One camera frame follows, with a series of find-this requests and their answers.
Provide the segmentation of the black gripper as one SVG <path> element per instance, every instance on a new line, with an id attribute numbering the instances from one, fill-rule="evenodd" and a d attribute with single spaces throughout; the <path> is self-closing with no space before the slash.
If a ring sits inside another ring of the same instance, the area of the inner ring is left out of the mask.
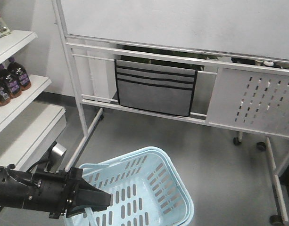
<path id="1" fill-rule="evenodd" d="M 62 214 L 67 218 L 85 212 L 106 210 L 111 203 L 111 194 L 92 186 L 83 179 L 83 170 L 72 167 L 68 172 L 40 175 L 41 185 L 34 186 L 34 194 L 28 200 L 31 210 L 48 212 L 50 218 L 58 219 Z"/>

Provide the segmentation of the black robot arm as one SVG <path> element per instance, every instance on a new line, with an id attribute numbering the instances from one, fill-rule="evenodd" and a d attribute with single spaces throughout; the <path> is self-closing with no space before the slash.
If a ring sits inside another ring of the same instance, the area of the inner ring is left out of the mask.
<path id="1" fill-rule="evenodd" d="M 57 173 L 41 169 L 34 173 L 0 166 L 0 206 L 47 212 L 49 218 L 70 218 L 85 212 L 104 211 L 111 195 L 95 188 L 82 177 L 83 170 L 72 167 Z"/>

